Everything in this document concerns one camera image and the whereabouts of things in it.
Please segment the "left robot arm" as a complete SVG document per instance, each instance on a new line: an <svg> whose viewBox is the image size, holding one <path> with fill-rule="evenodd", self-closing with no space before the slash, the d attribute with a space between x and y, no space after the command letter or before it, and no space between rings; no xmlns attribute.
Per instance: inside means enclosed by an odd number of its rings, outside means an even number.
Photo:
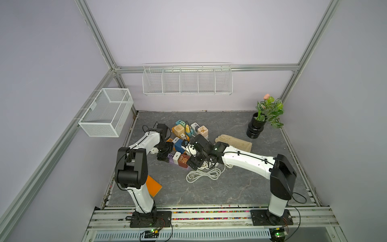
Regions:
<svg viewBox="0 0 387 242"><path fill-rule="evenodd" d="M129 192L136 212L150 214L155 205L149 194L146 181L148 179L147 155L153 148L158 150L157 159L168 161L168 154L172 152L172 142L168 142L170 129L165 124L156 123L155 127L147 130L139 141L129 147L118 150L114 168L114 180L118 188Z"/></svg>

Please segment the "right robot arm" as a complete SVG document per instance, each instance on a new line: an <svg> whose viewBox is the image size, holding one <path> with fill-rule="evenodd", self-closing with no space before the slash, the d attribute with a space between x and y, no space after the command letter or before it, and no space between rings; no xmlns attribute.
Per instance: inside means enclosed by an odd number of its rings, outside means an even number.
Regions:
<svg viewBox="0 0 387 242"><path fill-rule="evenodd" d="M188 166L198 170L204 162L232 165L254 172L270 181L271 198L267 210L268 216L282 217L288 201L293 198L297 173L286 156L261 156L242 151L227 143L212 144L202 135L193 140L183 141L182 148L190 158Z"/></svg>

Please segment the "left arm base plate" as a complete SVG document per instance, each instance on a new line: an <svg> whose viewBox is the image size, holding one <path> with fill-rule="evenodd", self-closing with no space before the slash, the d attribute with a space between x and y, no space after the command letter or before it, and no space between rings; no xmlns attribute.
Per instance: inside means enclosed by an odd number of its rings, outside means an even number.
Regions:
<svg viewBox="0 0 387 242"><path fill-rule="evenodd" d="M130 228L170 227L171 211L156 211L156 213L134 212L130 219Z"/></svg>

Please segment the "purple power strip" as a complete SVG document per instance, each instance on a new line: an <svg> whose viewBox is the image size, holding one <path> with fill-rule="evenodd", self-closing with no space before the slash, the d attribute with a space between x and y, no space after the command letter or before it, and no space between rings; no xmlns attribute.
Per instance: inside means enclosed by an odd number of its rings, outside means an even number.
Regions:
<svg viewBox="0 0 387 242"><path fill-rule="evenodd" d="M175 161L173 159L174 158L174 153L169 153L167 155L167 158L168 158L169 163L175 164Z"/></svg>

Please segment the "red cube socket adapter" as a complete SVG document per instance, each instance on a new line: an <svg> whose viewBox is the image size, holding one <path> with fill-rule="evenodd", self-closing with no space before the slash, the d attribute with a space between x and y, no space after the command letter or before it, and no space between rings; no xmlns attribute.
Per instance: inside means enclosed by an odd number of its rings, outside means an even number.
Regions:
<svg viewBox="0 0 387 242"><path fill-rule="evenodd" d="M181 154L180 157L178 158L177 162L178 162L178 165L182 168L188 168L188 160L189 160L190 156L187 155L187 154Z"/></svg>

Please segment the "white usb charger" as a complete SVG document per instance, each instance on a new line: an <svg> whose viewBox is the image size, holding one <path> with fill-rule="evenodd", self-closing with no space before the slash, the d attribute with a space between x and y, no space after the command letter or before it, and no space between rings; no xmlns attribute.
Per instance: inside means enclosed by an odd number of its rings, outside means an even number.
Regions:
<svg viewBox="0 0 387 242"><path fill-rule="evenodd" d="M177 164L177 165L178 165L178 160L179 160L180 156L181 156L181 153L178 152L178 151L176 151L175 154L173 155L173 158L172 158L174 164Z"/></svg>

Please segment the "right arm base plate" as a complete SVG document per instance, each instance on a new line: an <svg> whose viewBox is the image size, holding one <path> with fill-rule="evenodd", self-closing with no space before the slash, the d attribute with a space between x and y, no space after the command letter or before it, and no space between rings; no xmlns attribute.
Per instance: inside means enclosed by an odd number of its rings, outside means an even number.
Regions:
<svg viewBox="0 0 387 242"><path fill-rule="evenodd" d="M284 210L282 216L277 216L267 210L251 210L253 226L286 226L294 225L292 216L288 209Z"/></svg>

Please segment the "blue cube socket adapter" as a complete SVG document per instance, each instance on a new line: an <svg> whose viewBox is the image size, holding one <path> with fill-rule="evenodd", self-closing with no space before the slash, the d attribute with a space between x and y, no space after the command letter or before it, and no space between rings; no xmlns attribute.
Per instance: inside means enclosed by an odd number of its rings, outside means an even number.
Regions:
<svg viewBox="0 0 387 242"><path fill-rule="evenodd" d="M188 140L182 140L182 139L179 139L179 140L175 143L174 147L175 147L175 150L176 150L177 152L184 153L184 152L186 151L186 148L187 148L188 144L189 144L189 141L188 141Z"/></svg>

